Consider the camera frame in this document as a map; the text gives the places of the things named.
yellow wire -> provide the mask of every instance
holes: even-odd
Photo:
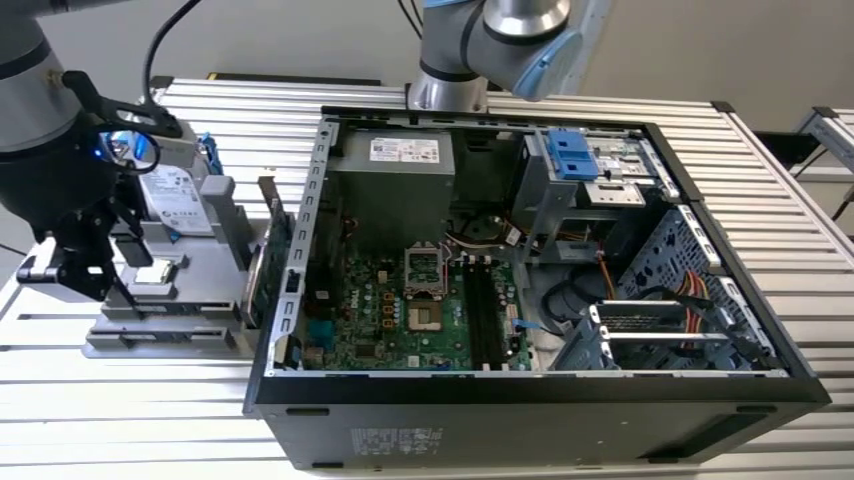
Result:
[[[607,284],[607,297],[608,300],[614,300],[616,298],[616,294],[614,293],[614,283],[611,283],[611,275],[608,274],[608,268],[604,266],[604,260],[602,259],[602,255],[599,255],[599,268],[602,268],[602,275],[604,276],[604,282]]]
[[[686,271],[684,272],[684,279],[682,280],[682,287],[679,288],[679,293],[682,295],[684,295],[686,293],[688,295],[694,295],[694,279],[691,277],[691,272]],[[690,308],[684,308],[684,333],[691,333],[691,309]]]
[[[703,298],[706,300],[708,300],[708,288],[706,288],[706,282],[703,281],[703,279],[699,277],[699,275],[696,273],[694,273],[694,272],[691,272],[691,273],[692,273],[694,278],[699,282],[699,285],[700,285],[700,287],[703,289]],[[696,332],[699,332],[699,326],[700,326],[702,323],[703,323],[703,317],[698,315],[696,316],[696,328],[695,328]]]

wires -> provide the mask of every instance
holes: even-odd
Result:
[[[460,247],[468,248],[471,250],[502,247],[504,245],[502,242],[495,242],[495,240],[502,237],[502,234],[488,240],[475,240],[464,235],[460,235],[459,233],[452,232],[444,232],[444,236],[448,237],[448,239]]]
[[[151,67],[155,63],[155,55],[157,54],[157,48],[160,48],[160,43],[165,38],[165,35],[172,30],[172,27],[181,21],[184,16],[189,13],[189,11],[199,5],[201,0],[188,0],[181,8],[177,9],[172,17],[165,21],[157,33],[155,33],[155,37],[151,40],[151,45],[148,46],[148,52],[145,53],[145,62],[143,63],[143,104],[148,107],[149,110],[155,107],[155,100],[151,96]]]
[[[417,24],[423,27],[424,21],[421,20],[420,13],[417,13],[417,6],[415,5],[415,0],[409,0],[409,5],[412,5],[412,13],[415,14],[415,18],[417,19]]]
[[[449,263],[451,260],[453,258],[453,252],[451,251],[451,247],[448,247],[444,242],[439,242],[439,245],[441,245],[441,252],[447,252],[448,256],[444,258],[444,260],[441,261],[441,274],[444,276],[444,293],[448,293],[448,276],[449,276]]]
[[[578,312],[578,310],[575,310],[571,307],[570,303],[566,300],[566,297],[563,298],[563,302],[566,303],[567,309],[572,311],[572,313],[576,316],[570,317],[567,315],[558,315],[552,311],[551,297],[554,297],[558,294],[558,292],[563,292],[563,290],[568,288],[575,294],[575,296],[580,299],[580,301],[584,302],[586,304],[594,304],[603,300],[602,297],[591,294],[578,285],[578,280],[582,277],[582,275],[595,271],[595,269],[596,269],[596,266],[592,264],[572,268],[570,270],[570,274],[567,278],[564,278],[556,284],[554,284],[543,294],[539,301],[539,307],[543,312],[542,320],[543,320],[543,323],[546,324],[547,330],[551,331],[550,333],[554,333],[555,331],[560,332],[562,329],[558,327],[558,323],[566,323],[566,322],[578,320],[580,318],[580,313]]]
[[[684,278],[682,279],[682,285],[676,291],[678,295],[687,295],[692,298],[700,298],[708,300],[708,288],[706,282],[699,277],[696,272],[688,270],[684,272]],[[699,333],[703,317],[691,311],[691,308],[686,305],[684,308],[684,333]],[[692,344],[683,343],[683,348],[691,348]]]
[[[412,20],[412,16],[409,15],[409,11],[405,9],[405,6],[403,5],[403,0],[397,0],[397,5],[400,6],[400,11],[403,12],[403,15],[405,15],[405,19],[409,21],[409,25],[412,26],[412,30],[415,31],[415,35],[417,36],[417,38],[421,38],[421,31],[417,29],[417,25],[415,24],[415,21]],[[415,9],[415,16],[417,17],[419,21],[420,21],[420,17],[417,16],[417,9]]]
[[[0,243],[0,249],[5,250],[6,252],[16,253],[21,257],[26,256],[26,254],[24,252],[21,252],[17,248],[9,247],[5,243]]]
[[[109,139],[111,134],[117,132],[117,131],[124,131],[124,130],[108,130],[107,132],[101,132],[101,133],[107,133],[107,151],[112,152],[112,140]],[[148,141],[148,143],[151,144],[151,148],[155,151],[155,159],[151,162],[151,165],[148,165],[144,168],[131,168],[127,167],[124,165],[119,165],[117,163],[112,162],[111,160],[108,160],[109,165],[112,165],[116,170],[119,170],[121,173],[124,173],[125,175],[145,175],[147,173],[151,173],[155,171],[155,168],[157,168],[157,165],[160,165],[160,159],[163,158],[163,149],[160,148],[160,144],[157,143],[157,140],[155,140],[155,137],[152,137],[148,133],[141,132],[139,130],[131,130],[131,132],[136,133],[137,135],[141,135],[141,137]]]
[[[804,164],[803,164],[803,168],[800,168],[800,170],[798,170],[798,173],[795,173],[792,175],[792,178],[798,178],[800,176],[800,174],[803,172],[806,172],[806,169],[810,168],[812,166],[812,164],[815,163],[815,160],[818,160],[819,158],[822,158],[824,156],[824,154],[827,153],[827,148],[822,148],[820,152],[818,152],[818,155],[815,155]]]
[[[848,202],[847,200],[842,202],[842,205],[839,205],[839,208],[836,208],[836,211],[832,214],[832,217],[830,217],[830,219],[835,222],[836,220],[839,220],[839,217],[842,216],[842,214],[844,213],[844,209],[848,208]]]
[[[602,243],[599,243],[599,251],[596,252],[596,261],[599,262],[599,269],[602,270],[602,277],[604,277],[606,286],[606,298],[614,300],[616,293],[614,291],[614,282],[611,282],[611,275],[608,273],[608,267],[604,264],[604,252],[602,251]]]

aluminum profile table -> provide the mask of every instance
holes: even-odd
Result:
[[[814,107],[798,133],[811,134],[854,172],[854,110]]]
[[[176,80],[160,101],[216,137],[236,199],[263,218],[259,175],[275,175],[296,210],[320,106],[401,108],[403,91]],[[852,247],[738,116],[702,102],[554,97],[530,104],[506,94],[492,94],[491,110],[658,123],[834,403],[699,467],[340,476],[854,478]],[[13,281],[0,291],[0,466],[9,467],[0,478],[313,477],[295,472],[265,424],[240,415],[249,361],[87,360],[79,346],[97,309],[60,304]]]

power supply label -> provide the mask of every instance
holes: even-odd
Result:
[[[439,140],[375,138],[371,140],[371,161],[439,163]]]
[[[356,455],[435,455],[443,428],[353,428]]]

